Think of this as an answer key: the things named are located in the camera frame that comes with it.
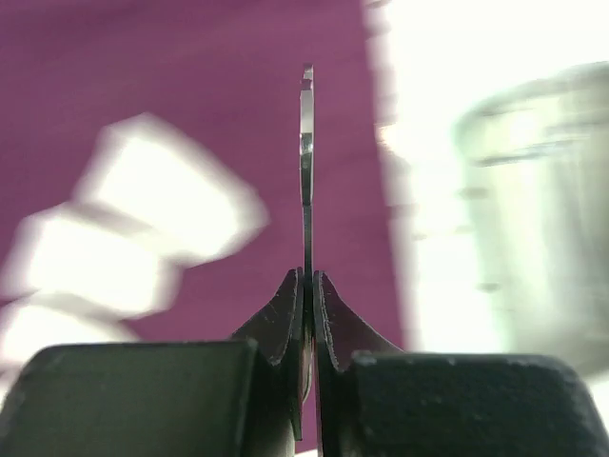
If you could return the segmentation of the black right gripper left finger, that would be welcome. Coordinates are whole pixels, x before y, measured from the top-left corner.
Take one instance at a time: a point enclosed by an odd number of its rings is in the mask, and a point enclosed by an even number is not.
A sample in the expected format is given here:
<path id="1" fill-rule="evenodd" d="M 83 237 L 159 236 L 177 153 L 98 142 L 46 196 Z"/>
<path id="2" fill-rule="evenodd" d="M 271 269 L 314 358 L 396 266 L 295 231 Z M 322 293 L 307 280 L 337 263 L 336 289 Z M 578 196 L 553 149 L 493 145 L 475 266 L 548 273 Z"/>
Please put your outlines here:
<path id="1" fill-rule="evenodd" d="M 5 456 L 291 456 L 305 397 L 303 275 L 222 341 L 38 351 L 1 411 Z"/>

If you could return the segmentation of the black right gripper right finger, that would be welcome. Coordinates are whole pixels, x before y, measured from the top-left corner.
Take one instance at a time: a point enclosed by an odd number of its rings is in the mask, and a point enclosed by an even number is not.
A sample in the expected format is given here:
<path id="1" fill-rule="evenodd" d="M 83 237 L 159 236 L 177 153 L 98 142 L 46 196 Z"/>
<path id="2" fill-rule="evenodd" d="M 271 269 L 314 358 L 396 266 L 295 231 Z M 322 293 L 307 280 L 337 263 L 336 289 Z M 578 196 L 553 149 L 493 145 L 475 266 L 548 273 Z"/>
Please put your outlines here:
<path id="1" fill-rule="evenodd" d="M 577 373 L 529 354 L 403 351 L 313 279 L 322 456 L 604 456 Z"/>

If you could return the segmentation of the white gauze pad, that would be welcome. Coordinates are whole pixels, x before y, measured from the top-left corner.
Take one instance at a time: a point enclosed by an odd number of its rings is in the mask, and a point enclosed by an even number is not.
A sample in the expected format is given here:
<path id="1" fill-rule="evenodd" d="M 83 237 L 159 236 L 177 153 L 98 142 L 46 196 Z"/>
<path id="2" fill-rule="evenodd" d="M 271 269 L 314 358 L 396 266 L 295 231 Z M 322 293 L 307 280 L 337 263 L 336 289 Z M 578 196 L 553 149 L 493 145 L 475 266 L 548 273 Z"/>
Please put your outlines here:
<path id="1" fill-rule="evenodd" d="M 181 271 L 157 252 L 66 205 L 18 225 L 1 295 L 83 316 L 141 318 L 168 309 Z"/>
<path id="2" fill-rule="evenodd" d="M 46 347 L 137 339 L 133 331 L 112 319 L 79 316 L 33 298 L 12 302 L 1 310 L 1 375 L 18 372 Z"/>
<path id="3" fill-rule="evenodd" d="M 268 224 L 257 190 L 151 114 L 100 131 L 75 199 L 188 267 L 238 252 Z"/>

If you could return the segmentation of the steel instrument tray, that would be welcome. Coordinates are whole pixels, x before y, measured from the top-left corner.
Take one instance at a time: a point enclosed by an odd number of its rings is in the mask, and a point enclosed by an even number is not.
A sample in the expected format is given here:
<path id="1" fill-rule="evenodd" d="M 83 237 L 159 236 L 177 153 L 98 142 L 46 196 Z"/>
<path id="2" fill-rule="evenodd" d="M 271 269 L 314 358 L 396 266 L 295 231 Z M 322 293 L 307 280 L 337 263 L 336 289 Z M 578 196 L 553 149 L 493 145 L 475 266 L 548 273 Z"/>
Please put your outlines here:
<path id="1" fill-rule="evenodd" d="M 608 368 L 608 66 L 584 64 L 473 106 L 454 130 L 481 289 L 509 346 L 583 376 Z"/>

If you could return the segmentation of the purple cloth mat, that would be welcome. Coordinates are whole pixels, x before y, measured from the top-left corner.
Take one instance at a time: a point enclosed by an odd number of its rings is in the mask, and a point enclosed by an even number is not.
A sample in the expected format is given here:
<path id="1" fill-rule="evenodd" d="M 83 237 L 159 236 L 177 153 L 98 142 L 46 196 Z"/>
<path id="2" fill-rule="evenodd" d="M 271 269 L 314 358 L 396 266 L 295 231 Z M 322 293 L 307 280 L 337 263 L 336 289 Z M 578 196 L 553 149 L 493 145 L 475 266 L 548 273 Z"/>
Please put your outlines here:
<path id="1" fill-rule="evenodd" d="M 151 114 L 253 186 L 269 222 L 226 258 L 181 271 L 171 306 L 112 319 L 138 339 L 222 341 L 304 265 L 300 91 L 314 67 L 313 279 L 397 346 L 389 209 L 374 129 L 371 29 L 358 1 L 5 1 L 1 267 L 20 222 L 66 205 L 100 131 Z"/>

